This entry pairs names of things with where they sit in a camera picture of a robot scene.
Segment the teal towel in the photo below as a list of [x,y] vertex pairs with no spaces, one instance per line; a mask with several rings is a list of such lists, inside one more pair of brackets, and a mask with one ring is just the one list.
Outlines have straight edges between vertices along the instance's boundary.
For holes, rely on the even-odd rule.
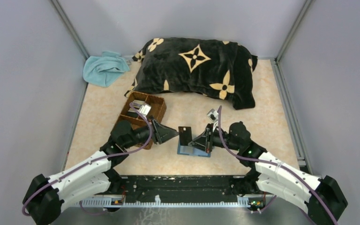
[[130,68],[116,52],[103,52],[101,57],[90,56],[83,67],[83,79],[97,86],[108,87]]

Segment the beige tabletop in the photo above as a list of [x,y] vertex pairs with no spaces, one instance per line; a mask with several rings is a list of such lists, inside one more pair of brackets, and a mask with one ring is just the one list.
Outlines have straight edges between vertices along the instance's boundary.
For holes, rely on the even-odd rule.
[[[68,155],[67,169],[92,155],[107,141],[126,102],[123,95],[132,84],[139,67],[139,63],[132,63],[130,71],[108,88],[88,86]],[[253,86],[256,107],[244,110],[234,110],[230,102],[195,93],[159,94],[157,96],[165,98],[167,105],[162,124],[174,129],[190,126],[193,134],[199,135],[210,123],[206,113],[222,105],[224,130],[228,130],[233,122],[243,121],[252,134],[252,140],[298,168],[269,60],[258,62],[253,73]],[[215,148],[211,157],[178,155],[178,141],[179,138],[175,137],[164,144],[153,145],[150,150],[131,154],[115,170],[121,175],[244,175],[249,171],[249,168],[221,148]]]

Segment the robotic arm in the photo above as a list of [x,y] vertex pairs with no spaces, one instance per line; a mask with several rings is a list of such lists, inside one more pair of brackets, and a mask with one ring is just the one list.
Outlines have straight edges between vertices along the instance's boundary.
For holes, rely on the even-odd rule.
[[135,130],[128,121],[122,120],[112,129],[107,143],[83,162],[49,177],[42,174],[36,176],[22,202],[36,224],[50,224],[61,212],[86,197],[105,191],[117,192],[121,177],[113,167],[128,157],[127,148],[147,143],[150,128],[152,140],[158,144],[165,143],[179,134],[153,118],[151,125]]
[[221,130],[219,114],[215,110],[208,113],[213,123],[205,131],[192,139],[180,133],[180,139],[188,139],[189,146],[211,152],[213,146],[237,150],[240,163],[250,167],[241,185],[251,193],[269,192],[296,205],[316,224],[333,224],[348,205],[336,180],[330,176],[324,179],[295,169],[274,157],[265,148],[250,139],[250,132],[242,122],[233,123],[229,132]]

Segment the diamond-shaped motif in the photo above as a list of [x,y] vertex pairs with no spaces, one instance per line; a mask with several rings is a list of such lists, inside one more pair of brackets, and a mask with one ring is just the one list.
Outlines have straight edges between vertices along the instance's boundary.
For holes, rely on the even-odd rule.
[[193,50],[185,53],[179,53],[179,55],[186,60],[191,73],[195,68],[197,68],[202,63],[211,60],[211,58],[209,58],[202,52],[202,49],[199,46],[199,44]]

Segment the pillow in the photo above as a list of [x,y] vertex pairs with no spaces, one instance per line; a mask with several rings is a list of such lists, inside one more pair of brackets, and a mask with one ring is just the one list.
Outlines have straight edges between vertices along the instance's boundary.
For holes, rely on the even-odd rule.
[[142,65],[126,92],[195,92],[254,108],[252,72],[257,57],[235,42],[192,38],[154,38],[133,57]]

